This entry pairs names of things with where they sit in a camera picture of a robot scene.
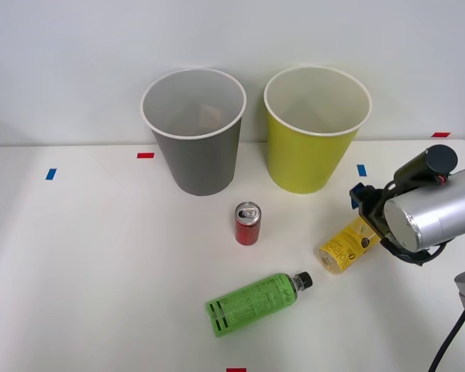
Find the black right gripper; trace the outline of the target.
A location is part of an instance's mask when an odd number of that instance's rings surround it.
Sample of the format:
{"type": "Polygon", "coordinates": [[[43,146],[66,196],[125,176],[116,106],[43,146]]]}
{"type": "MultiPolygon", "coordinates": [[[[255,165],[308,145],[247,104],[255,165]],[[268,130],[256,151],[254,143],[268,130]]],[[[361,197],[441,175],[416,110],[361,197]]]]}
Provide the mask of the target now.
{"type": "Polygon", "coordinates": [[[391,198],[391,189],[394,186],[395,183],[390,181],[384,188],[357,184],[350,190],[352,209],[358,209],[359,216],[380,239],[389,233],[388,225],[383,217],[383,207],[384,203],[391,198]]]}

